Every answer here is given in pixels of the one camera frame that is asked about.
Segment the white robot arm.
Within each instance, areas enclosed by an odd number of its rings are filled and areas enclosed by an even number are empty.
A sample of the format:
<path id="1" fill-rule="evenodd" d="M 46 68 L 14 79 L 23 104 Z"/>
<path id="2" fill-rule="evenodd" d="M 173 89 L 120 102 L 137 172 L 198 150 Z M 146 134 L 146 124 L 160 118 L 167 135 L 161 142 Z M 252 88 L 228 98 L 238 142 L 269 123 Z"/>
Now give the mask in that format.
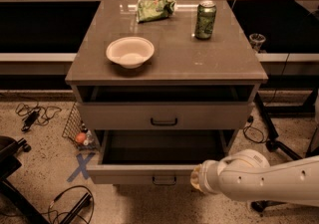
<path id="1" fill-rule="evenodd" d="M 245 149 L 220 161 L 206 160 L 190 175 L 203 192 L 236 201 L 269 200 L 319 206 L 319 157 L 270 165 L 258 151 Z"/>

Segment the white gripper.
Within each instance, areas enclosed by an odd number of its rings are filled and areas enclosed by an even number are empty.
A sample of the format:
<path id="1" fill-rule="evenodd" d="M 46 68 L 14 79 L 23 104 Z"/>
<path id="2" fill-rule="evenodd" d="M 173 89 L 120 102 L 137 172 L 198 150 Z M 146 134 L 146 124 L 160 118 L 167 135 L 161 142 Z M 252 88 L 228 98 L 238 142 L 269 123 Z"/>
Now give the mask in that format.
<path id="1" fill-rule="evenodd" d="M 197 165 L 192 173 L 190 180 L 193 188 L 202 191 L 203 193 L 219 194 L 221 192 L 219 186 L 219 162 L 215 160 L 206 160 L 203 164 Z"/>

